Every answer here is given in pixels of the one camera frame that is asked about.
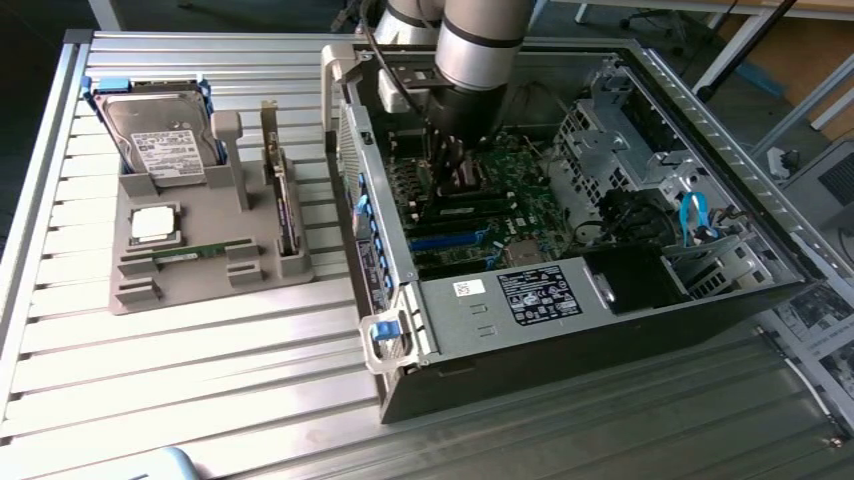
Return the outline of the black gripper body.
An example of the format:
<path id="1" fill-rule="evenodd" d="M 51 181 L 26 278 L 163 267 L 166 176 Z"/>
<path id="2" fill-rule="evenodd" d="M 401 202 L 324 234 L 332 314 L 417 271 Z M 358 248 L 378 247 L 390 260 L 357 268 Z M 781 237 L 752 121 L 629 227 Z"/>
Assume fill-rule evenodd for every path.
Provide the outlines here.
<path id="1" fill-rule="evenodd" d="M 484 91 L 458 86 L 437 90 L 437 129 L 465 150 L 474 148 L 493 131 L 506 92 L 506 85 Z"/>

